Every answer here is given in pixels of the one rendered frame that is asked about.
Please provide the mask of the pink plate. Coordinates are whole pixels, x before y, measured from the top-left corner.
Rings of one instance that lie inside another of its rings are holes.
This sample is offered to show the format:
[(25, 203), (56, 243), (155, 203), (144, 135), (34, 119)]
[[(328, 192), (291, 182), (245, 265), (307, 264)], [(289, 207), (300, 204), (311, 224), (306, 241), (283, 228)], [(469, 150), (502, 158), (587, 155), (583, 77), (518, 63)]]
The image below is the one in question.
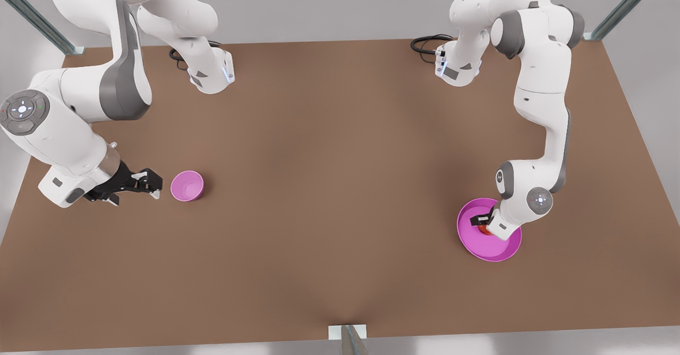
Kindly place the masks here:
[(485, 235), (470, 222), (471, 217), (488, 214), (496, 200), (476, 198), (462, 207), (457, 217), (457, 233), (469, 253), (485, 261), (504, 261), (517, 253), (522, 243), (522, 229), (519, 227), (507, 241), (493, 235)]

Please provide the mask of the pink bowl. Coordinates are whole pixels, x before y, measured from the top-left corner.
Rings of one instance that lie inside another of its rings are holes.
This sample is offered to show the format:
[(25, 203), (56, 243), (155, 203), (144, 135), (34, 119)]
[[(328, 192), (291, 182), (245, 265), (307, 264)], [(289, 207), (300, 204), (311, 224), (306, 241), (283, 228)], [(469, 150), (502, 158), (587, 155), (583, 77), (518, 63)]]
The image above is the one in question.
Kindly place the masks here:
[(197, 200), (204, 191), (205, 183), (200, 173), (196, 171), (183, 171), (172, 180), (171, 193), (173, 198), (189, 202)]

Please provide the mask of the silver frame post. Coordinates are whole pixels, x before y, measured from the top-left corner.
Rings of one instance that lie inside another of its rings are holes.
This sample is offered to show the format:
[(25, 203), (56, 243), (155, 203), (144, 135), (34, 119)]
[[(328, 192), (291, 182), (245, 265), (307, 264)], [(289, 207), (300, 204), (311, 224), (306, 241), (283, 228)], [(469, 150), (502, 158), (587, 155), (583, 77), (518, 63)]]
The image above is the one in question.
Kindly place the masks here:
[(602, 41), (642, 0), (621, 0), (593, 31), (585, 32), (583, 40)]
[(364, 344), (366, 338), (366, 324), (328, 326), (328, 339), (341, 341), (342, 355), (370, 355)]
[(75, 46), (27, 0), (4, 0), (64, 55), (82, 55), (85, 47)]

